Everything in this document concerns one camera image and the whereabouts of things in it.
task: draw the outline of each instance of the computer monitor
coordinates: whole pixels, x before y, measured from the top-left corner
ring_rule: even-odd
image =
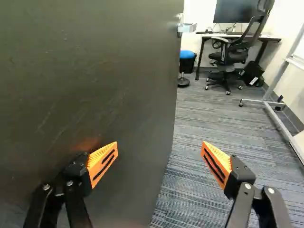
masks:
[[[258,0],[217,0],[213,23],[249,23],[257,11]]]

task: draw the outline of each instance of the door handle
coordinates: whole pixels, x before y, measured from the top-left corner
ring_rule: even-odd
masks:
[[[197,23],[184,23],[184,13],[179,13],[179,23],[177,26],[177,37],[181,38],[183,32],[194,32]]]

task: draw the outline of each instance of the black bag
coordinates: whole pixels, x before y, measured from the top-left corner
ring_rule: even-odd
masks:
[[[239,75],[247,86],[255,86],[257,83],[261,86],[261,80],[259,79],[263,73],[264,70],[259,64],[255,61],[250,61],[247,66],[239,72]]]

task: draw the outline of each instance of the black door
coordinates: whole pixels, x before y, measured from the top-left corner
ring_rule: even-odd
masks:
[[[113,141],[88,212],[94,227],[147,226],[171,151],[183,0],[0,5],[0,227],[21,227],[42,181]]]

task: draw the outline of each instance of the scratch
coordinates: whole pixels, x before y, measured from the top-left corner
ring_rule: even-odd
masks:
[[[15,65],[15,62],[14,62],[13,57],[10,57],[9,60],[10,60],[10,62],[12,63],[12,65]]]
[[[79,117],[78,119],[76,120],[76,124],[80,122],[80,120],[86,115],[86,111],[83,112]]]
[[[60,132],[58,132],[58,134],[56,135],[56,137],[53,139],[52,143],[50,144],[50,146],[47,149],[47,153],[53,148],[53,146],[55,145],[55,143],[57,142],[57,140],[60,138],[60,136],[62,135],[63,132],[65,132],[68,128],[68,125],[65,126],[64,128],[62,128],[60,130]]]
[[[50,110],[48,111],[48,113],[45,115],[45,117],[43,118],[42,122],[39,124],[39,126],[37,127],[36,132],[43,132],[41,130],[41,128],[43,127],[43,125],[45,125],[45,123],[47,122],[47,120],[49,119],[49,117],[51,116],[52,114],[52,111],[53,109],[55,108],[56,106],[56,103],[53,103],[53,105],[51,106]]]

